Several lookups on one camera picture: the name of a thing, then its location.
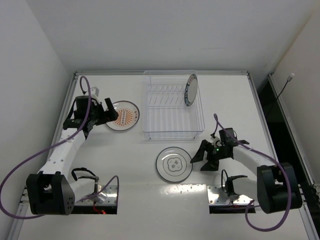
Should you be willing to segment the orange sunburst plate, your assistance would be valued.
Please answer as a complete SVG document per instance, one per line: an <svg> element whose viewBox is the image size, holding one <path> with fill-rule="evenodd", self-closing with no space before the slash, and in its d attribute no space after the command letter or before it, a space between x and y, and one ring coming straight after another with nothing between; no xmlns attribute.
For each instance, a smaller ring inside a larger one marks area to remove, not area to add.
<svg viewBox="0 0 320 240"><path fill-rule="evenodd" d="M140 119L140 110L136 104L127 100L120 100L113 103L113 107L118 113L116 120L107 122L106 126L118 132L132 129Z"/></svg>

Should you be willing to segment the grey clover pattern plate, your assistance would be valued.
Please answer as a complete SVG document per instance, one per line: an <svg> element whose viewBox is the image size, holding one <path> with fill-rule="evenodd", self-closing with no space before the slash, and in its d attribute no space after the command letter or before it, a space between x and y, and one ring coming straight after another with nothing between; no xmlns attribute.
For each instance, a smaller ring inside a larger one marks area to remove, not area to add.
<svg viewBox="0 0 320 240"><path fill-rule="evenodd" d="M167 147L156 158L155 168L158 175L166 182L181 183L193 170L190 154L181 147Z"/></svg>

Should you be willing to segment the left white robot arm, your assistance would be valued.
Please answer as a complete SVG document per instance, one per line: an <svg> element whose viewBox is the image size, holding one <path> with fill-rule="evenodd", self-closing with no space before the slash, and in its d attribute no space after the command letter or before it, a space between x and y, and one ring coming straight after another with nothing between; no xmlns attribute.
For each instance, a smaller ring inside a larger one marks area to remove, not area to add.
<svg viewBox="0 0 320 240"><path fill-rule="evenodd" d="M70 215L77 202L99 201L99 177L79 176L68 181L71 166L81 145L95 126L118 118L110 98L107 109L95 95L77 96L63 123L61 139L47 162L26 180L29 206L34 215Z"/></svg>

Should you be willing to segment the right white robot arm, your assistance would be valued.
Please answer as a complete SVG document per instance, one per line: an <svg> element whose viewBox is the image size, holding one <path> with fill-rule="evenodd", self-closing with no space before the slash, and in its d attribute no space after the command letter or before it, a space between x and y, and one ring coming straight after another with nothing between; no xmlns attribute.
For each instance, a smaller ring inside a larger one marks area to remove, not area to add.
<svg viewBox="0 0 320 240"><path fill-rule="evenodd" d="M219 131L219 138L209 142L203 140L191 163L206 160L201 171L215 172L221 160L232 159L246 166L255 176L226 175L221 179L222 191L229 197L245 195L256 200L266 214L282 212L291 201L291 209L299 209L303 200L293 166L272 161L263 153L245 147L249 142L238 140L233 128Z"/></svg>

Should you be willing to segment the dark blue rimmed plate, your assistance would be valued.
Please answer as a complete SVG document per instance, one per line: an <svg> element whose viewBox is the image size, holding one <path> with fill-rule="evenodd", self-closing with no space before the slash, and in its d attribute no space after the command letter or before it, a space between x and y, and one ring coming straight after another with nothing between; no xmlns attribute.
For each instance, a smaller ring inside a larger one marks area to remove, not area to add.
<svg viewBox="0 0 320 240"><path fill-rule="evenodd" d="M191 106L196 99L198 92L198 77L196 74L191 74L187 80L184 90L184 102L186 106Z"/></svg>

